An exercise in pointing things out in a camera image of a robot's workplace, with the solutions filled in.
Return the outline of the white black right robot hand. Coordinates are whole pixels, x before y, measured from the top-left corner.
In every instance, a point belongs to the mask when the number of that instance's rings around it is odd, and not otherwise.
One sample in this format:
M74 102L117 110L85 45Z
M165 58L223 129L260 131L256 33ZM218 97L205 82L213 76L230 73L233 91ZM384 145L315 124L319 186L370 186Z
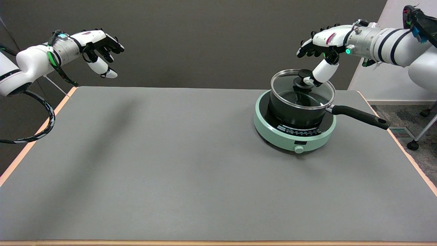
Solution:
M312 31L310 39L301 41L301 47L296 53L297 57L324 56L311 75L303 78L305 84L319 87L332 78L339 67L340 54L346 50L345 40L351 33L352 27L352 25L336 24L320 32Z

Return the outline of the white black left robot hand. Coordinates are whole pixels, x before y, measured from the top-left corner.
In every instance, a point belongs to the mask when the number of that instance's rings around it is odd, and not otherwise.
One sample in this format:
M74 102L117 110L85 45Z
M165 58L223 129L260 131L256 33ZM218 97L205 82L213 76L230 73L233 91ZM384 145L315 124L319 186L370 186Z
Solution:
M114 62L112 53L120 54L125 51L117 37L112 37L101 29L94 29L82 32L80 38L83 44L82 57L92 71L101 78L117 78L117 72L108 65Z

